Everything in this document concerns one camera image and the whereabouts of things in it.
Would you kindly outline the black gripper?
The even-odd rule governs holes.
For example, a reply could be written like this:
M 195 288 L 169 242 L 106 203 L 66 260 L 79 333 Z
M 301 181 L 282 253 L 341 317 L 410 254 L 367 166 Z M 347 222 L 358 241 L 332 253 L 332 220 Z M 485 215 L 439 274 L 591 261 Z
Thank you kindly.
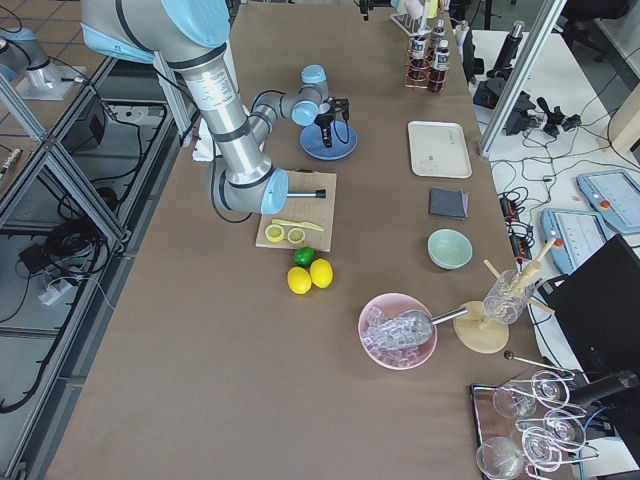
M 322 142 L 325 147 L 333 146 L 331 123 L 340 114 L 345 123 L 349 121 L 350 103 L 347 98 L 330 97 L 320 105 L 314 124 L 321 127 Z
M 368 13 L 373 10 L 373 5 L 371 0 L 357 0 L 359 11 L 362 15 L 364 21 L 369 21 Z

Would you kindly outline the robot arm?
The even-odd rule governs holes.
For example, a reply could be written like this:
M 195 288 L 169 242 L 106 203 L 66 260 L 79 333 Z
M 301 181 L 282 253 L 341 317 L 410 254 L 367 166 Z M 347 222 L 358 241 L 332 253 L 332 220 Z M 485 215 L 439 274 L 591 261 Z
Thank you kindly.
M 324 145 L 331 146 L 331 123 L 349 111 L 347 100 L 330 95 L 319 65 L 302 70 L 297 93 L 265 93 L 245 110 L 224 61 L 231 23 L 223 1 L 84 1 L 81 15 L 84 41 L 92 50 L 145 64 L 161 54 L 183 77 L 221 153 L 210 187 L 217 207 L 279 213 L 289 195 L 288 174 L 262 150 L 275 122 L 317 125 Z

